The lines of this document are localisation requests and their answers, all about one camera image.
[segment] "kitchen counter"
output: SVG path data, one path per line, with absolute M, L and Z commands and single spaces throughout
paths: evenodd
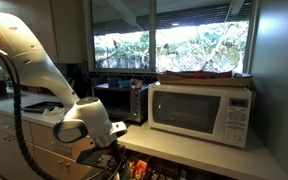
M 54 96 L 42 95 L 42 94 L 34 94 L 26 91 L 21 92 L 21 106 L 30 106 L 36 103 L 40 103 L 43 101 L 54 101 L 59 102 L 58 99 Z M 13 91 L 9 90 L 7 95 L 0 96 L 0 113 L 13 116 Z M 22 119 L 38 123 L 47 127 L 53 127 L 56 121 L 59 119 L 59 115 L 53 116 L 43 116 L 43 114 L 39 113 L 30 113 L 22 111 Z
M 22 107 L 42 101 L 58 100 L 54 96 L 22 91 Z M 0 96 L 0 113 L 13 115 L 12 92 Z M 59 116 L 22 111 L 22 119 L 53 127 Z M 127 134 L 118 141 L 130 150 L 236 179 L 288 179 L 252 130 L 249 131 L 245 149 L 152 130 L 147 122 L 141 126 L 129 126 Z

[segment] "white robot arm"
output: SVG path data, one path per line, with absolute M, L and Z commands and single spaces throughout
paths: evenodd
M 53 129 L 54 136 L 61 142 L 74 142 L 89 135 L 97 147 L 107 147 L 117 140 L 116 133 L 126 133 L 123 122 L 109 121 L 99 99 L 76 96 L 38 39 L 16 16 L 0 13 L 0 50 L 15 64 L 20 84 L 45 87 L 66 108 L 71 108 Z

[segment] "white cabinet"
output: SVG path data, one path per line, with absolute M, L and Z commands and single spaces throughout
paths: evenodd
M 31 129 L 35 145 L 74 160 L 78 158 L 80 152 L 94 147 L 90 144 L 91 140 L 89 138 L 64 144 L 55 139 L 52 128 L 31 123 Z
M 51 60 L 58 62 L 49 0 L 0 0 L 0 12 L 22 19 L 39 39 Z
M 27 147 L 34 155 L 32 144 Z M 0 174 L 9 180 L 39 180 L 40 178 L 26 163 L 16 137 L 0 131 Z
M 29 123 L 22 121 L 22 129 L 25 141 L 32 142 L 31 128 Z M 0 113 L 0 131 L 15 136 L 14 118 Z
M 61 180 L 82 179 L 91 167 L 77 164 L 75 161 L 46 149 L 34 146 L 37 164 L 51 176 Z
M 32 142 L 30 125 L 22 121 L 22 131 L 27 142 Z M 34 157 L 33 146 L 26 143 Z M 15 137 L 13 117 L 0 113 L 0 174 L 9 180 L 41 179 L 25 161 Z
M 51 0 L 60 63 L 87 61 L 83 1 Z

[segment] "microwave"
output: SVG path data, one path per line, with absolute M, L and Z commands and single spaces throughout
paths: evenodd
M 245 147 L 252 92 L 247 88 L 149 85 L 148 125 L 226 145 Z
M 141 89 L 99 84 L 92 87 L 92 94 L 101 100 L 111 120 L 142 122 L 147 119 L 147 84 Z

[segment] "black cable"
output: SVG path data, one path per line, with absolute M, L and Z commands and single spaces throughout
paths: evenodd
M 53 180 L 51 175 L 49 175 L 47 172 L 45 172 L 43 169 L 41 169 L 35 160 L 32 158 L 30 152 L 27 149 L 26 142 L 24 139 L 23 131 L 22 131 L 22 114 L 21 114 L 21 86 L 20 86 L 20 78 L 17 72 L 17 69 L 14 65 L 14 63 L 11 61 L 11 59 L 8 57 L 7 54 L 4 54 L 0 52 L 0 59 L 2 60 L 9 76 L 12 81 L 13 86 L 13 93 L 14 93 L 14 122 L 15 122 L 15 133 L 16 133 L 16 139 L 19 145 L 19 148 L 21 150 L 22 155 L 24 156 L 24 159 L 28 163 L 28 165 L 31 167 L 31 169 L 37 173 L 39 176 L 41 176 L 43 179 L 47 180 Z M 8 62 L 11 64 L 14 73 L 14 75 L 11 71 L 11 68 L 8 64 Z
M 116 167 L 115 171 L 112 173 L 112 175 L 107 180 L 113 180 L 115 178 L 116 174 L 118 173 L 119 169 L 121 168 L 121 166 L 124 162 L 125 151 L 126 151 L 125 147 L 123 146 L 122 154 L 118 154 L 118 156 L 120 156 L 118 159 L 119 160 L 118 166 Z M 93 176 L 87 178 L 86 180 L 92 180 L 92 179 L 96 178 L 97 176 L 101 175 L 102 173 L 104 173 L 105 171 L 109 170 L 110 168 L 111 168 L 110 166 L 107 166 L 102 171 L 94 174 Z

